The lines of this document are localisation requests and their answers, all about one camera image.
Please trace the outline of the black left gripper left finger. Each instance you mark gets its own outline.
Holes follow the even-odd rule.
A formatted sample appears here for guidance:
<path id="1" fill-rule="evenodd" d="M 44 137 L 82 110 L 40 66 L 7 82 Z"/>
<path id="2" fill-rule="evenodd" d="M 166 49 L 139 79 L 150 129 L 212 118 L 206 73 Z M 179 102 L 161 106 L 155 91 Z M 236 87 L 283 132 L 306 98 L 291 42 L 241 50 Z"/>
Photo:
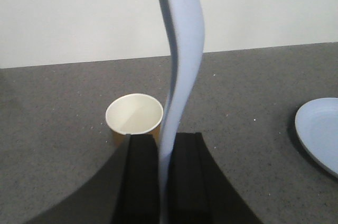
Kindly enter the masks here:
<path id="1" fill-rule="evenodd" d="M 128 135 L 76 192 L 29 223 L 159 223 L 158 156 L 152 135 Z"/>

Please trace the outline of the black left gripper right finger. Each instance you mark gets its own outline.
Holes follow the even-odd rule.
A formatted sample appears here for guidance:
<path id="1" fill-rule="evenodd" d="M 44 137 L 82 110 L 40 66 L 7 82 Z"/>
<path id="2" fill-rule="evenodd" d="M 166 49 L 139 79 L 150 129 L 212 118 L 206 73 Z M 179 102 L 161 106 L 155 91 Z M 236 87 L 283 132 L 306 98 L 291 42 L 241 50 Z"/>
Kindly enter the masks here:
<path id="1" fill-rule="evenodd" d="M 222 173 L 201 133 L 178 133 L 168 177 L 170 223 L 261 223 Z"/>

